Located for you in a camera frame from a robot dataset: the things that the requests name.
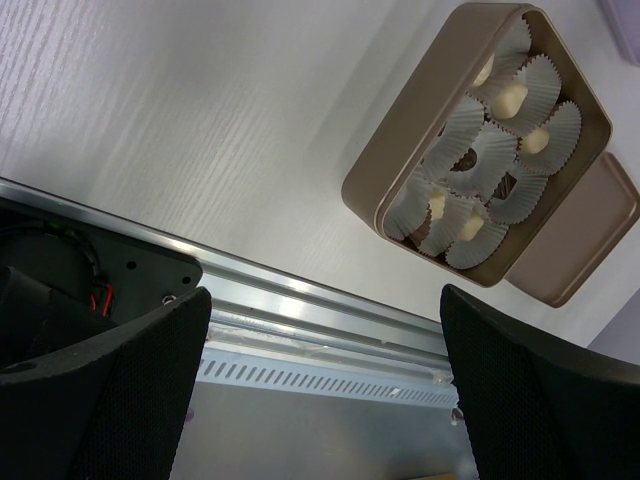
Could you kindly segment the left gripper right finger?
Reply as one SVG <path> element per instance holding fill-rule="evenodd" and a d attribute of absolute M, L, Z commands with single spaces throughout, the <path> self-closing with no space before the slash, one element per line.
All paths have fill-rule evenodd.
<path fill-rule="evenodd" d="M 482 479 L 636 479 L 639 368 L 444 286 L 440 317 Z"/>

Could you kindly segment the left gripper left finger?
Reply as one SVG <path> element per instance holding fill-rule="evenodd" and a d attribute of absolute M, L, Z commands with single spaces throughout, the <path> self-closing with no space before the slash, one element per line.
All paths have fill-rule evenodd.
<path fill-rule="evenodd" d="M 210 316 L 198 287 L 2 369 L 2 478 L 169 478 Z"/>

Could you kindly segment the white oval chocolate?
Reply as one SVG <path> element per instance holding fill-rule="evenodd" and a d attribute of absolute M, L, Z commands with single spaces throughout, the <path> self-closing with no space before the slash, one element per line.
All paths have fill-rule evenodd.
<path fill-rule="evenodd" d="M 495 63 L 495 55 L 492 54 L 484 64 L 476 78 L 472 82 L 473 88 L 482 86 L 491 76 Z"/>

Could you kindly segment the dark chocolate cube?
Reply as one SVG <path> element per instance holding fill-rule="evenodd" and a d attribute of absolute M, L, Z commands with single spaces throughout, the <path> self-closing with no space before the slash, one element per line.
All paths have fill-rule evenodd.
<path fill-rule="evenodd" d="M 515 187 L 517 179 L 511 174 L 506 173 L 500 180 L 498 186 L 494 190 L 492 197 L 498 200 L 505 200 Z"/>

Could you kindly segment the white square chocolate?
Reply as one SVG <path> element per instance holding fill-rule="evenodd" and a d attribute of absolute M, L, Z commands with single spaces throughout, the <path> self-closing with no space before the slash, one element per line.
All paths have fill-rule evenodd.
<path fill-rule="evenodd" d="M 436 191 L 429 199 L 429 211 L 432 220 L 441 219 L 444 215 L 447 195 L 441 191 Z"/>

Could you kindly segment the dark round chocolate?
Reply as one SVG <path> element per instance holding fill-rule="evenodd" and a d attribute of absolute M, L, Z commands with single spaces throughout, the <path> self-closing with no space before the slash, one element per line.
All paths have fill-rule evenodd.
<path fill-rule="evenodd" d="M 473 148 L 467 152 L 451 167 L 452 172 L 464 172 L 471 170 L 477 162 L 477 153 Z"/>

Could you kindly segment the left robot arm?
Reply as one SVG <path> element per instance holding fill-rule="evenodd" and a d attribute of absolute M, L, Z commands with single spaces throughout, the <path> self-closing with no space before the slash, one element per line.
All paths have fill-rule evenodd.
<path fill-rule="evenodd" d="M 448 285 L 442 319 L 356 311 L 356 332 L 198 287 L 117 324 L 6 266 L 1 271 L 1 475 L 166 479 L 211 341 L 242 332 L 428 371 L 450 390 L 484 479 L 635 479 L 639 369 L 509 317 Z"/>

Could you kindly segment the gold tin lid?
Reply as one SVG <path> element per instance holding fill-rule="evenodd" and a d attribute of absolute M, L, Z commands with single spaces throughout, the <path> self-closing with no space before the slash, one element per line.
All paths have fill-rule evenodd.
<path fill-rule="evenodd" d="M 563 200 L 507 275 L 513 286 L 565 305 L 639 219 L 639 191 L 603 153 Z"/>

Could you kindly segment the gold tin box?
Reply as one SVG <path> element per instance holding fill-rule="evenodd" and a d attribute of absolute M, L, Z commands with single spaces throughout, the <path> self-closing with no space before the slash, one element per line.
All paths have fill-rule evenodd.
<path fill-rule="evenodd" d="M 472 82 L 494 54 L 490 78 Z M 513 80 L 529 92 L 511 119 L 491 102 Z M 520 139 L 548 130 L 536 155 Z M 612 124 L 546 13 L 530 4 L 465 3 L 445 21 L 342 186 L 344 203 L 376 234 L 477 285 L 504 278 L 587 170 Z M 475 166 L 451 167 L 473 148 Z M 509 173 L 505 200 L 492 194 Z M 447 195 L 432 220 L 429 199 Z M 457 239 L 476 212 L 484 226 Z"/>

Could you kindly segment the purple tray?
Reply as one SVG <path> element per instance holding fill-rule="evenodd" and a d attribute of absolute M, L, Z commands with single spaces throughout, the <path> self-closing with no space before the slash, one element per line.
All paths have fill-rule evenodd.
<path fill-rule="evenodd" d="M 599 0 L 621 56 L 639 66 L 639 0 Z"/>

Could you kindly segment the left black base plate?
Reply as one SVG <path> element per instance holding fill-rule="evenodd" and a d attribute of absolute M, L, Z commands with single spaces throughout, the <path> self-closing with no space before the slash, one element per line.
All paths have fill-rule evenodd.
<path fill-rule="evenodd" d="M 118 324 L 197 287 L 197 260 L 80 220 L 1 200 L 1 265 Z"/>

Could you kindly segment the aluminium rail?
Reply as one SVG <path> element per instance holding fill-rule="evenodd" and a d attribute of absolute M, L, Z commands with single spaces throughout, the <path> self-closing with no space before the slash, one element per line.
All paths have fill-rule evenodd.
<path fill-rule="evenodd" d="M 207 289 L 212 301 L 205 350 L 451 384 L 442 329 L 433 320 L 301 280 L 9 180 L 1 183 L 3 198 L 197 260 L 203 269 L 197 287 Z"/>

